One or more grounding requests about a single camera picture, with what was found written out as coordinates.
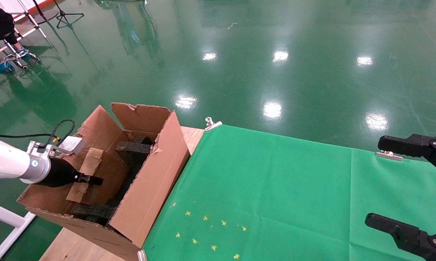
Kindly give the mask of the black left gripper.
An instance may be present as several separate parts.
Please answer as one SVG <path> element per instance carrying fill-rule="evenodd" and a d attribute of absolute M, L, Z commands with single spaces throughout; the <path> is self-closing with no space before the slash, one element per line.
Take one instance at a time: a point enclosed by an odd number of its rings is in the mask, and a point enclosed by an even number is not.
<path fill-rule="evenodd" d="M 81 183 L 89 185 L 101 186 L 103 184 L 103 178 L 91 175 L 81 175 L 81 173 L 66 160 L 60 158 L 50 158 L 49 160 L 49 173 L 42 181 L 37 182 L 37 185 L 58 188 L 77 182 L 79 179 Z"/>

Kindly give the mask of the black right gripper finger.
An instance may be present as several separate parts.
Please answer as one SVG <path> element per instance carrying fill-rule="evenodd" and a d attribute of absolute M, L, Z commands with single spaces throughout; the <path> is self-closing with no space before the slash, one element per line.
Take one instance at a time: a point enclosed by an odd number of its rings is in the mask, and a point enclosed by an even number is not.
<path fill-rule="evenodd" d="M 378 148 L 410 157 L 425 158 L 436 167 L 436 137 L 412 134 L 408 138 L 382 136 Z"/>
<path fill-rule="evenodd" d="M 429 235 L 418 227 L 374 213 L 367 214 L 365 224 L 390 234 L 397 248 L 426 261 L 436 261 L 436 234 Z"/>

